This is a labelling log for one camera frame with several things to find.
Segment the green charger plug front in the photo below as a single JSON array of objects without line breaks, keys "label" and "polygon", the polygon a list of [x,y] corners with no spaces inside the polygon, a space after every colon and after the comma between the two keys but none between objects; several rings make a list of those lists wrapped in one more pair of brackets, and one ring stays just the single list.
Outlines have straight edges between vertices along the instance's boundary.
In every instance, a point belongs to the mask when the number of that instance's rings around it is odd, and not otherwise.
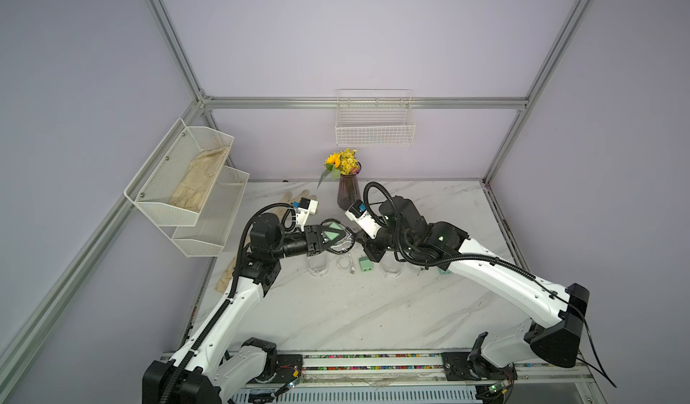
[{"label": "green charger plug front", "polygon": [[329,244],[339,244],[342,240],[346,239],[348,233],[339,224],[332,222],[323,230],[323,236]]}]

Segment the green charger plug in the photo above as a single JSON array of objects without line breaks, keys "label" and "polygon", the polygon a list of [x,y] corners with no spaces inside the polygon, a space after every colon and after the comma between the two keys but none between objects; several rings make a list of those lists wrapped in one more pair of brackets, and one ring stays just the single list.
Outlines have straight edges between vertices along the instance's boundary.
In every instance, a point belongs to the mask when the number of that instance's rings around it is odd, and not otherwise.
[{"label": "green charger plug", "polygon": [[346,239],[348,233],[339,224],[332,222],[323,230],[323,236],[329,244],[339,244],[342,240]]},{"label": "green charger plug", "polygon": [[359,259],[359,268],[363,273],[370,272],[373,270],[373,262],[367,257],[361,257]]}]

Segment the clear round case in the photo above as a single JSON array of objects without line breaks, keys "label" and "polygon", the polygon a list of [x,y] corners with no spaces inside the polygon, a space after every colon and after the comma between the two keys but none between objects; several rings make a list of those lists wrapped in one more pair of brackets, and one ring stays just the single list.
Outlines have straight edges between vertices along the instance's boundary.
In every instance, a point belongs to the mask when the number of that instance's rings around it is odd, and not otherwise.
[{"label": "clear round case", "polygon": [[396,261],[394,258],[384,258],[379,265],[384,277],[393,278],[400,276],[403,270],[403,264]]},{"label": "clear round case", "polygon": [[312,276],[325,276],[329,272],[329,260],[326,256],[307,259],[307,270]]}]

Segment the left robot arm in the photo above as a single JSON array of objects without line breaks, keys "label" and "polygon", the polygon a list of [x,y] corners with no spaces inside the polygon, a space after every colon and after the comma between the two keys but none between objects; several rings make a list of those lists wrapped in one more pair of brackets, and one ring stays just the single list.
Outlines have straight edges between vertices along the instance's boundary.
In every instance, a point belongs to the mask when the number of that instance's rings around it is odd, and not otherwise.
[{"label": "left robot arm", "polygon": [[[155,361],[142,379],[145,403],[228,403],[253,380],[271,380],[277,370],[277,347],[248,339],[228,355],[247,315],[267,295],[284,258],[313,257],[347,242],[351,230],[330,219],[307,224],[307,200],[265,206],[244,226],[233,279],[202,326],[166,362]],[[291,225],[275,215],[285,209]]]}]

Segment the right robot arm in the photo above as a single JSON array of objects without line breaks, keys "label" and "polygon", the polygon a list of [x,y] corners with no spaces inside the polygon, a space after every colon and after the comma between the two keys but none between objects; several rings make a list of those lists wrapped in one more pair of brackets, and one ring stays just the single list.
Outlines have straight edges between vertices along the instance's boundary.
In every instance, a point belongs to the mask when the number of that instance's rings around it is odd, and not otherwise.
[{"label": "right robot arm", "polygon": [[585,361],[580,343],[593,339],[586,287],[540,278],[489,251],[454,224],[427,222],[413,201],[392,196],[378,182],[366,184],[346,215],[359,226],[357,241],[370,260],[379,262],[390,252],[398,262],[468,278],[526,315],[514,327],[478,335],[465,355],[467,377],[514,382],[517,363],[538,358],[570,369]]}]

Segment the green charger plug centre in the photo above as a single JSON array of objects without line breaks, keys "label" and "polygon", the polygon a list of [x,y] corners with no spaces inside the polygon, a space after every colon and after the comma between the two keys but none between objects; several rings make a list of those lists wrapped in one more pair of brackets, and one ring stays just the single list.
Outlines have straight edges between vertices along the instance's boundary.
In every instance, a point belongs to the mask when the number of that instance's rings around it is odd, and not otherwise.
[{"label": "green charger plug centre", "polygon": [[361,257],[359,259],[359,268],[363,273],[370,272],[373,270],[373,262],[367,257]]}]

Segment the white fabric glove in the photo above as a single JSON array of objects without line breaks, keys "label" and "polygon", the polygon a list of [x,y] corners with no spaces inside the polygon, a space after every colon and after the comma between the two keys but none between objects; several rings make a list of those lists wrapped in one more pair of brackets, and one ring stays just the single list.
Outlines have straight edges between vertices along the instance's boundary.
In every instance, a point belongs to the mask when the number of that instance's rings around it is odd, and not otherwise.
[{"label": "white fabric glove", "polygon": [[293,193],[292,191],[286,191],[282,197],[280,198],[281,203],[286,203],[286,204],[294,204],[294,203],[300,203],[302,198],[308,198],[312,200],[316,200],[317,196],[314,194],[311,194],[309,190],[302,190],[299,193]]}]

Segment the dark ribbed vase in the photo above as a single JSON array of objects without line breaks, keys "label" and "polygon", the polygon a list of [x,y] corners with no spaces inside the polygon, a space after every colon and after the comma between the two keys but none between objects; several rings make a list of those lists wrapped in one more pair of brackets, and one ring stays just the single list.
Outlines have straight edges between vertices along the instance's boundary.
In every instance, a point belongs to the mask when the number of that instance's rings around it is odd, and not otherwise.
[{"label": "dark ribbed vase", "polygon": [[347,211],[357,200],[361,200],[358,176],[341,175],[337,194],[337,205]]}]

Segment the yellow flower bouquet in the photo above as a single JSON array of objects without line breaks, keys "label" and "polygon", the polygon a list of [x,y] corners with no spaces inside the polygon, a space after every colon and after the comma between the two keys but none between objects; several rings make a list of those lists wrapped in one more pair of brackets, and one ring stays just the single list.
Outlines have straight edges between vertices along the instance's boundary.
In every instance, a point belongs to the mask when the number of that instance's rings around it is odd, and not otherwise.
[{"label": "yellow flower bouquet", "polygon": [[323,164],[325,169],[320,175],[318,185],[321,185],[326,179],[358,175],[362,166],[357,158],[357,153],[357,150],[348,148],[331,154]]}]

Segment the beige leather glove table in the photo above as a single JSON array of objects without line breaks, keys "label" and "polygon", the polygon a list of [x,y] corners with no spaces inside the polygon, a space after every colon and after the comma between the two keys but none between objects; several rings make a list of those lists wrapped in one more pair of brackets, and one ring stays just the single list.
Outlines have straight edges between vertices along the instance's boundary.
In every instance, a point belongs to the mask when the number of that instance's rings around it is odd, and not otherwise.
[{"label": "beige leather glove table", "polygon": [[221,278],[217,281],[217,284],[215,285],[214,289],[216,292],[224,294],[226,292],[226,289],[230,286],[234,279],[234,273],[235,273],[235,266],[237,262],[237,257],[233,257],[233,259],[230,261],[228,264],[227,268],[223,272]]}]

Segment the lower white mesh basket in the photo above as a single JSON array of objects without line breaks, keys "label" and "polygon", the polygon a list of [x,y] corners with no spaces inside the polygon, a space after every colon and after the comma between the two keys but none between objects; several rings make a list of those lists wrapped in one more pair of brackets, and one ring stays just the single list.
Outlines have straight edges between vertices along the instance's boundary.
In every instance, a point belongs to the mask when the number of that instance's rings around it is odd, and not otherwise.
[{"label": "lower white mesh basket", "polygon": [[218,257],[226,246],[250,174],[224,166],[193,227],[178,227],[172,243],[187,258]]}]

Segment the white mesh basket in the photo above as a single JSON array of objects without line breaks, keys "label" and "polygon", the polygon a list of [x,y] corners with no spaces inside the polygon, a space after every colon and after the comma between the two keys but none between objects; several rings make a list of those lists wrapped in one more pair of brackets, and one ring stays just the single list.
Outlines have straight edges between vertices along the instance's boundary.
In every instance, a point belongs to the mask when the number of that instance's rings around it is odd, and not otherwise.
[{"label": "white mesh basket", "polygon": [[226,246],[250,174],[224,166],[193,227],[178,227],[172,243],[187,258],[218,257]]},{"label": "white mesh basket", "polygon": [[[234,141],[230,134],[178,119],[125,188],[125,199],[158,227],[196,225]],[[211,172],[193,183],[190,166],[198,158],[210,160]]]}]

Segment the beige glove in basket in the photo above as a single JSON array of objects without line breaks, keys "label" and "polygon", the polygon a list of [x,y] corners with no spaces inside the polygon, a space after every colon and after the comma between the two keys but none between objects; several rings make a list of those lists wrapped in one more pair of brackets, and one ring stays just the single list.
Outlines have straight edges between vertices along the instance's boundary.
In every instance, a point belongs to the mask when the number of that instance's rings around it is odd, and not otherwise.
[{"label": "beige glove in basket", "polygon": [[169,204],[200,213],[229,151],[228,146],[205,150],[192,159],[183,179],[172,192]]}]

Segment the upper white mesh basket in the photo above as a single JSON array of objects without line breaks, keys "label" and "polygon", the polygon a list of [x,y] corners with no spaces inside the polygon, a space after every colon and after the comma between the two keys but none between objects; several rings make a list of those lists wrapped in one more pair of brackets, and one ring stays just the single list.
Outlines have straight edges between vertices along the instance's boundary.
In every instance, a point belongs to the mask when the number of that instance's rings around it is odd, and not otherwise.
[{"label": "upper white mesh basket", "polygon": [[[125,199],[158,227],[196,225],[234,141],[230,134],[178,119],[125,188]],[[210,160],[211,172],[193,183],[190,166],[198,158]]]}]

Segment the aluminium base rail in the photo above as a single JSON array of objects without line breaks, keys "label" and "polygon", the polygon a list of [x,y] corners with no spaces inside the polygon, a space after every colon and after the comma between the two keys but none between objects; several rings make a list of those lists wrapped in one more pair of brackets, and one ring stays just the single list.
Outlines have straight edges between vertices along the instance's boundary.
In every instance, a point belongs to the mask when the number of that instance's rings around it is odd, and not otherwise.
[{"label": "aluminium base rail", "polygon": [[510,363],[503,368],[484,366],[470,360],[468,351],[352,351],[281,354],[274,349],[244,346],[237,353],[222,352],[203,367],[210,380],[225,384],[232,373],[240,373],[246,384],[283,385],[300,380],[308,384],[366,384],[383,387],[405,382],[461,382],[462,384],[502,384],[516,382],[559,384],[593,382],[584,363],[561,368],[543,361]]}]

